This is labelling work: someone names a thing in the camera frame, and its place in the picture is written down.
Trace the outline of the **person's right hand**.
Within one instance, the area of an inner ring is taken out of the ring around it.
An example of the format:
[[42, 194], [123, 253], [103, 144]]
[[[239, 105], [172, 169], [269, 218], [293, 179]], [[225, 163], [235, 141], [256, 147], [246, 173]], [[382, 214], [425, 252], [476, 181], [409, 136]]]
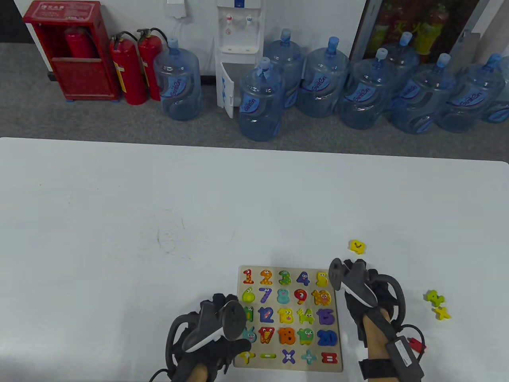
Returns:
[[[346, 274], [351, 271], [354, 264], [363, 264], [368, 272], [368, 278], [372, 279], [376, 275], [378, 275], [377, 269], [368, 269], [367, 264], [364, 260], [358, 259], [353, 262], [350, 259], [344, 260], [344, 266], [346, 267]], [[389, 284], [387, 282], [380, 281], [369, 281], [367, 282], [369, 289], [371, 289], [372, 293], [377, 298], [377, 308], [384, 309], [389, 314], [389, 318], [392, 318], [394, 307], [399, 306], [398, 300], [390, 293]], [[367, 347], [367, 335], [364, 329], [363, 317], [366, 315], [367, 311], [370, 310], [370, 307], [362, 304], [362, 302], [356, 300], [356, 298], [349, 294], [347, 291], [345, 292], [345, 301], [348, 311], [354, 320], [357, 326], [357, 334], [358, 339], [363, 342], [364, 346]]]

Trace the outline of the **person's left hand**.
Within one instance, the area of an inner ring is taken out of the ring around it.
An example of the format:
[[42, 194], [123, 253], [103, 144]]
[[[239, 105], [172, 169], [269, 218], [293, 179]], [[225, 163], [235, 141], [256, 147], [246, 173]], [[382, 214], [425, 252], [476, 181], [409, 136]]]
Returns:
[[251, 351], [251, 342], [243, 337], [246, 323], [238, 297], [221, 293], [201, 301], [198, 312], [175, 318], [165, 346], [169, 379], [187, 381], [198, 366], [205, 368], [208, 382], [215, 380], [218, 371], [227, 372], [236, 356]]

